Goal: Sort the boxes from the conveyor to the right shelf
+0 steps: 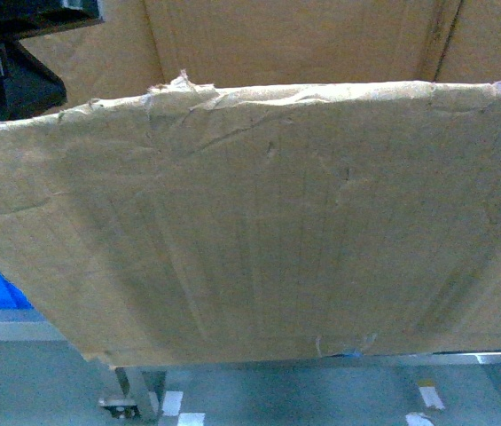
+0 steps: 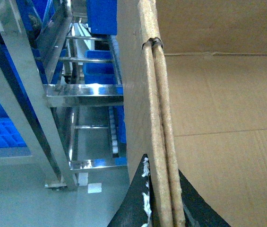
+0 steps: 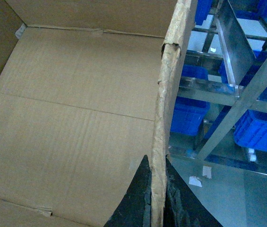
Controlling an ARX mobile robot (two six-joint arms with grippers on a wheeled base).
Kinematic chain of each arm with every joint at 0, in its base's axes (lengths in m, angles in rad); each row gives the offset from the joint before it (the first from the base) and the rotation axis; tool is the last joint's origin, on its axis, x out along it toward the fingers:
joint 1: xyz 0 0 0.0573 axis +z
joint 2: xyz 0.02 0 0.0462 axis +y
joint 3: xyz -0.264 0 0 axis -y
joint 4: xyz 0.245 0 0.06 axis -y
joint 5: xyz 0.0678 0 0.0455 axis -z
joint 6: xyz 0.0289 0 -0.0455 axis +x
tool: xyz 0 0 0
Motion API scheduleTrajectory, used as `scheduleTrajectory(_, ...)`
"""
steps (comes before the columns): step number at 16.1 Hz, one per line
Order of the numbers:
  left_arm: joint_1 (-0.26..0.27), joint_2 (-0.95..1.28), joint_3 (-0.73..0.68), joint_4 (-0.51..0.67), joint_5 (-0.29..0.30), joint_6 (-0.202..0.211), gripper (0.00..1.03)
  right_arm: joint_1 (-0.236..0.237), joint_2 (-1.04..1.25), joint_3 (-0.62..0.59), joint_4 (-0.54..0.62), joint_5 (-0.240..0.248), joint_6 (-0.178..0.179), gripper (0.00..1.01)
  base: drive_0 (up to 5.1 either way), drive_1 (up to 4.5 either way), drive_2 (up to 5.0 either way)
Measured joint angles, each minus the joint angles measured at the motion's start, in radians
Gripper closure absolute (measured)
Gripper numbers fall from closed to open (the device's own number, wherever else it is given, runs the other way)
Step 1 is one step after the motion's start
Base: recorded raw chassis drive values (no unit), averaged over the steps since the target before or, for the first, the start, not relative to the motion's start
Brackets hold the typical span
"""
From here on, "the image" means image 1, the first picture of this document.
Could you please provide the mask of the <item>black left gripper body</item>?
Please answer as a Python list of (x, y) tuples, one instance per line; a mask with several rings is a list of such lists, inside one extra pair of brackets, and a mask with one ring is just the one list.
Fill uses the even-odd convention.
[(104, 21), (89, 0), (0, 1), (0, 122), (32, 118), (67, 102), (62, 79), (21, 43)]

